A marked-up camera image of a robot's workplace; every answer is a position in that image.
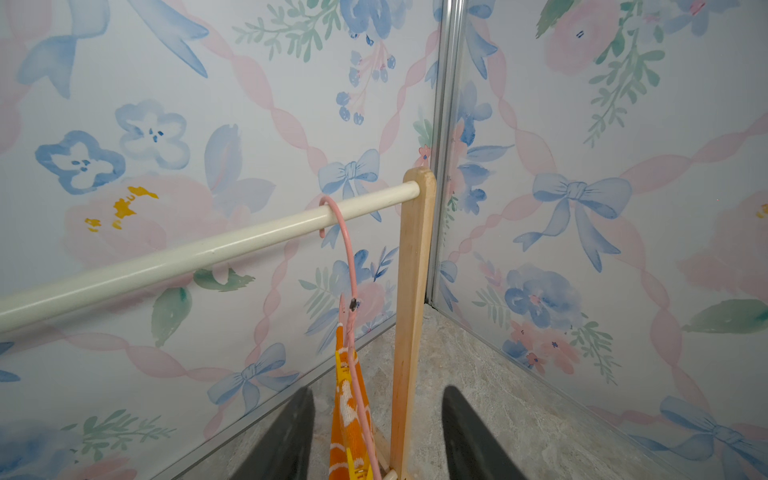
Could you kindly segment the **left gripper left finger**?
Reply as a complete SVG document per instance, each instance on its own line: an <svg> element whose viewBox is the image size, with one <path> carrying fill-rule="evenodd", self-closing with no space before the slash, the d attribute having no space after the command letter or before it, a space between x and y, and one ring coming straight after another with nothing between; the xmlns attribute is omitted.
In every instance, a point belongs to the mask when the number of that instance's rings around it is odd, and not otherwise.
<svg viewBox="0 0 768 480"><path fill-rule="evenodd" d="M314 418L313 394L308 387L302 387L230 479L307 479Z"/></svg>

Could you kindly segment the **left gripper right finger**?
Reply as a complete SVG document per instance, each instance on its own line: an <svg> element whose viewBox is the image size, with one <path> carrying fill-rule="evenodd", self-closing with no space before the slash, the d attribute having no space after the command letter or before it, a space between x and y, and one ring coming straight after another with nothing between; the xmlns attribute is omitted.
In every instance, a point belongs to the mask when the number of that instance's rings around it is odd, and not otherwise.
<svg viewBox="0 0 768 480"><path fill-rule="evenodd" d="M526 480L460 390L444 389L442 427L451 480Z"/></svg>

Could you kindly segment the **orange patterned towel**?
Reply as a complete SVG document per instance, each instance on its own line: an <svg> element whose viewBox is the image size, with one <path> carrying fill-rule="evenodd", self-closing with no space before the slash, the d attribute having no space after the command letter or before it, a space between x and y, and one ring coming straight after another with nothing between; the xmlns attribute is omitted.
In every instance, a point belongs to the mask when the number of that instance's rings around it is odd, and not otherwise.
<svg viewBox="0 0 768 480"><path fill-rule="evenodd" d="M374 468L364 440L344 347L344 327L337 325L335 397L330 441L329 479L373 479Z"/></svg>

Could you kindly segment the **pink hanger with orange towel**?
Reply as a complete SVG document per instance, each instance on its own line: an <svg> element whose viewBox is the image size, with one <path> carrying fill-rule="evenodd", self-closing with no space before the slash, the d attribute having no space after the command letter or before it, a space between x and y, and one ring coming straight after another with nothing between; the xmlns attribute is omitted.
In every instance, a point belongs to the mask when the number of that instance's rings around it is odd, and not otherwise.
<svg viewBox="0 0 768 480"><path fill-rule="evenodd" d="M347 256L348 264L348 276L350 284L350 297L341 297L339 300L338 316L339 321L337 323L344 327L344 347L347 349L347 360L350 373L352 376L352 387L354 391L354 397L357 402L357 411L360 422L362 424L362 430L364 440L367 446L367 450L371 459L371 463L374 468L374 478L380 479L382 477L381 464L377 457L376 443L372 431L372 419L369 411L369 401L365 389L364 379L361 373L359 365L359 356L355 348L355 326L356 317L359 308L358 302L358 290L357 290L357 275L354 265L354 251L350 235L347 229L346 222L342 215L342 212L336 202L328 196L324 196L320 200L321 205L328 206L333 212L337 221L337 226L340 229L340 235L344 241L344 247Z"/></svg>

